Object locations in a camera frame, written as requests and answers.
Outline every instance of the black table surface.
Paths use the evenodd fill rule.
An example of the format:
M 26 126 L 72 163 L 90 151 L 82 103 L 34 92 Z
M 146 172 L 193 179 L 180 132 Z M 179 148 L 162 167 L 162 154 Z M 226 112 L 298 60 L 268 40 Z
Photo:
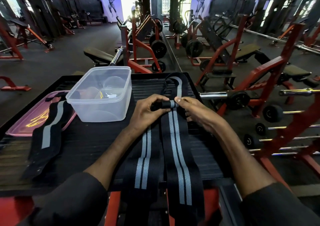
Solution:
M 200 99 L 189 75 L 185 74 L 189 79 L 189 96 Z M 131 105 L 154 93 L 159 94 L 167 75 L 167 73 L 132 74 L 131 97 L 134 100 L 131 100 Z M 0 128 L 2 138 L 0 141 L 0 197 L 33 196 L 52 191 L 69 176 L 85 170 L 94 163 L 129 122 L 130 117 L 126 117 L 121 123 L 86 123 L 81 122 L 76 116 L 68 128 L 62 132 L 62 145 L 58 156 L 47 164 L 40 176 L 33 180 L 22 180 L 21 175 L 29 164 L 31 137 L 12 137 L 5 135 L 5 132 L 48 93 L 55 90 L 70 90 L 81 77 L 77 75 L 61 77 Z M 166 95 L 169 95 L 170 92 L 169 84 Z M 195 123 L 188 124 L 188 131 L 191 151 L 200 170 L 204 186 L 232 184 L 230 165 L 218 141 Z M 125 160 L 129 153 L 130 150 L 118 164 L 110 191 L 121 190 Z M 160 167 L 159 186 L 166 186 L 162 150 Z

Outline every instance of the pink plastic lid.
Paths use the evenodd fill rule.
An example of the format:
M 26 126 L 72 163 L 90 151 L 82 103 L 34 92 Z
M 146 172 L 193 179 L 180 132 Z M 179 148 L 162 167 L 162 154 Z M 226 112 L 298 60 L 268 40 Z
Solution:
M 60 92 L 67 92 L 69 90 L 54 91 L 46 95 L 34 107 L 32 107 L 26 114 L 24 114 L 10 129 L 6 132 L 7 135 L 15 137 L 31 137 L 35 128 L 42 126 L 49 115 L 49 106 L 51 103 L 58 102 L 60 97 L 54 97 Z M 46 98 L 54 97 L 51 101 L 46 101 Z M 74 112 L 70 120 L 62 128 L 64 131 L 77 114 Z

